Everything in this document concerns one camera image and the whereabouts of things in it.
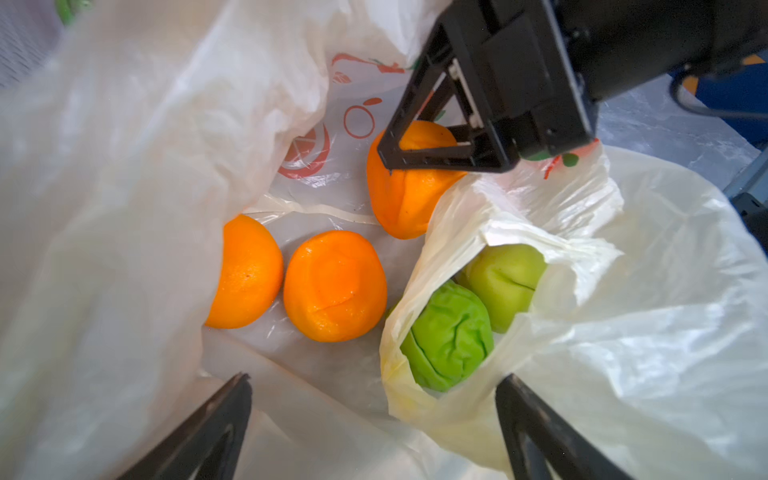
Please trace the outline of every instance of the green apple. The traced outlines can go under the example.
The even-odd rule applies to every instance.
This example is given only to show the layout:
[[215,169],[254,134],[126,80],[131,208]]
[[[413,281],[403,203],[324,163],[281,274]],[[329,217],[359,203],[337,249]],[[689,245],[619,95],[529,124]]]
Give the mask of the green apple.
[[493,331],[505,333],[515,315],[528,311],[546,269],[544,256],[534,247],[500,245],[484,248],[458,273],[456,281],[480,297]]
[[493,350],[488,311],[474,293],[449,280],[429,297],[400,350],[416,383],[446,392]]

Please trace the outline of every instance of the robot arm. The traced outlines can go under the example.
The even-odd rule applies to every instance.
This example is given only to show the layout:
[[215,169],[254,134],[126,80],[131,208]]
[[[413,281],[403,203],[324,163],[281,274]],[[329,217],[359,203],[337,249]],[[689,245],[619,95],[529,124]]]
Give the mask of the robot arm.
[[[592,141],[599,101],[681,71],[670,86],[677,101],[685,77],[733,73],[766,46],[764,0],[455,0],[435,22],[379,154],[388,168],[511,170],[521,157]],[[451,127],[459,145],[402,151],[416,116],[432,120],[451,97],[467,120]]]

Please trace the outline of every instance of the deformed orange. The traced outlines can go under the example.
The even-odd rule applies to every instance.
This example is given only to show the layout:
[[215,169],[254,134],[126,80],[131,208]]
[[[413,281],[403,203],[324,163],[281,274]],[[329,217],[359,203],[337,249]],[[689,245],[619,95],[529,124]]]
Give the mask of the deformed orange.
[[283,303],[293,325],[318,342],[365,335],[386,308],[386,276],[368,240],[332,230],[304,242],[291,257]]
[[[376,219],[395,238],[407,240],[427,231],[440,197],[467,173],[454,170],[387,170],[377,149],[383,132],[368,152],[368,193]],[[400,141],[403,150],[452,147],[448,128],[431,121],[414,121]]]
[[283,254],[270,232],[251,217],[238,215],[224,226],[219,290],[206,325],[236,329],[270,308],[283,283]]

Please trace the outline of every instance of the fake fruit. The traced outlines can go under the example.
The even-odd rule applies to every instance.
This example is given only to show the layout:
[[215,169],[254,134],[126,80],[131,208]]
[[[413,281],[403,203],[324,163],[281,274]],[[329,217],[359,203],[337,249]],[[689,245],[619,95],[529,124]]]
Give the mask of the fake fruit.
[[238,215],[224,226],[219,289],[205,324],[248,325],[270,308],[283,283],[283,254],[264,225]]
[[505,333],[520,312],[527,312],[541,275],[544,256],[530,245],[486,247],[456,277],[488,309],[491,327]]
[[[427,231],[440,197],[466,172],[453,170],[387,170],[379,156],[382,132],[368,152],[368,194],[376,219],[395,238],[407,240]],[[414,121],[400,141],[403,150],[452,147],[451,131],[430,121]]]
[[429,297],[400,350],[416,383],[446,392],[493,350],[488,311],[474,293],[449,280]]
[[331,230],[302,243],[288,264],[283,302],[293,325],[318,342],[365,335],[386,308],[386,276],[368,240]]

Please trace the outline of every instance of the black cable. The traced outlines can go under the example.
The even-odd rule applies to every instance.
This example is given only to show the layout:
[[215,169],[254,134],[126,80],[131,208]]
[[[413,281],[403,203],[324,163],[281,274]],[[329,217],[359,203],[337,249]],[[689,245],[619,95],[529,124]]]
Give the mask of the black cable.
[[760,113],[755,111],[733,111],[733,110],[716,110],[713,108],[699,107],[696,105],[690,105],[683,102],[680,99],[680,88],[683,86],[683,82],[686,78],[692,76],[686,71],[682,71],[674,76],[672,83],[670,83],[670,96],[678,107],[683,110],[696,115],[703,115],[705,117],[720,117],[720,118],[739,118],[742,120],[762,120],[768,121],[768,113]]

